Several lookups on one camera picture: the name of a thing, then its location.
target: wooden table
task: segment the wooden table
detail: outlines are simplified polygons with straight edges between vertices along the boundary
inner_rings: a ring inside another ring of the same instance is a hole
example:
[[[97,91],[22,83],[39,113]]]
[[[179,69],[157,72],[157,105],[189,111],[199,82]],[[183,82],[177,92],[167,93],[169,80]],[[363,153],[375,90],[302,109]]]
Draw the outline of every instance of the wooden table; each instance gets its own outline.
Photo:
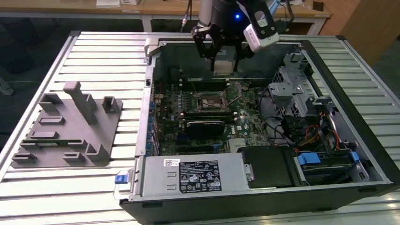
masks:
[[[153,32],[151,21],[155,19],[183,19],[189,0],[142,0],[139,5],[122,5],[119,8],[97,8],[97,0],[0,0],[0,16],[39,18],[95,18],[95,19],[142,19],[146,32]],[[294,6],[295,22],[313,23],[310,35],[318,35],[330,18],[329,11]],[[194,0],[194,19],[198,19],[201,0]],[[277,18],[286,17],[286,9],[279,8]]]
[[[151,31],[151,20],[154,19],[183,19],[187,11],[189,0],[145,0],[145,7],[142,9],[143,26],[147,31]],[[198,20],[201,8],[201,0],[194,0],[193,14]],[[295,14],[295,23],[313,23],[309,30],[309,35],[318,35],[327,19],[331,17],[329,10],[323,12],[313,10],[313,0],[306,0],[305,5],[293,6]],[[277,19],[286,18],[286,9],[281,7],[274,15]]]

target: metal table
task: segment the metal table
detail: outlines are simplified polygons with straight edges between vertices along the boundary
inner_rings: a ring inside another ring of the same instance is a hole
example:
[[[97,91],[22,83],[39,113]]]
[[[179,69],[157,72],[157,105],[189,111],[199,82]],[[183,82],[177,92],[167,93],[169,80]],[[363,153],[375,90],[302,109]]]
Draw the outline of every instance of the metal table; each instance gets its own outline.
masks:
[[[135,224],[115,200],[114,177],[135,165],[142,90],[147,66],[145,42],[150,37],[183,38],[181,33],[73,32],[0,153],[0,224]],[[346,40],[337,37],[282,36],[309,39],[338,78],[359,112],[398,166],[400,166],[400,101]],[[81,81],[94,98],[115,96],[125,102],[113,161],[106,167],[14,169],[19,148],[41,107],[43,93],[58,92],[66,81]],[[130,186],[121,186],[121,194]],[[191,224],[398,224],[400,192],[363,199],[338,210],[249,217]]]

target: blue drive latch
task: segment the blue drive latch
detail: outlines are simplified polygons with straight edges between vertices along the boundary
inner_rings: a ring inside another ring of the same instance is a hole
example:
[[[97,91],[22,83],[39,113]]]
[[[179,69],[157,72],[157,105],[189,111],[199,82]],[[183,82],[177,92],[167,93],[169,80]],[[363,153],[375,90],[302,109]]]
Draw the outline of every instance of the blue drive latch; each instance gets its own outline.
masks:
[[[299,160],[301,165],[321,163],[321,157],[319,157],[318,153],[315,153],[315,152],[302,153],[298,156],[298,160]]]
[[[129,183],[129,175],[117,175],[115,176],[115,184],[127,184]]]

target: warning label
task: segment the warning label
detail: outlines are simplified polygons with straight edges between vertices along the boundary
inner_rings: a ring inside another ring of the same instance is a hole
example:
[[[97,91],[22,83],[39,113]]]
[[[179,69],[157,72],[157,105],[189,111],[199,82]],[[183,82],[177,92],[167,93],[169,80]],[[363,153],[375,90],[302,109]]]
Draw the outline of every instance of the warning label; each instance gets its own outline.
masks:
[[[222,191],[218,161],[181,163],[181,192]]]

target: blue latch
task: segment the blue latch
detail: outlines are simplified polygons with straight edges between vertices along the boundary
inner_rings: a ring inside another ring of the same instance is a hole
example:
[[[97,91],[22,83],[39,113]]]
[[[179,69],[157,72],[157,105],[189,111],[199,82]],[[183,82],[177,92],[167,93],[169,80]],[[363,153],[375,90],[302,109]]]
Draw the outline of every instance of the blue latch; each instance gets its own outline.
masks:
[[[321,157],[319,157],[318,153],[315,153],[315,152],[302,153],[298,156],[298,160],[299,160],[301,165],[321,163]]]
[[[351,157],[355,160],[355,162],[361,161],[361,156],[358,155],[358,153],[355,151],[351,152]]]
[[[157,104],[155,104],[155,102],[150,102],[150,109],[155,109],[155,107],[157,107]]]
[[[127,184],[127,183],[129,183],[129,175],[115,176],[115,184]]]

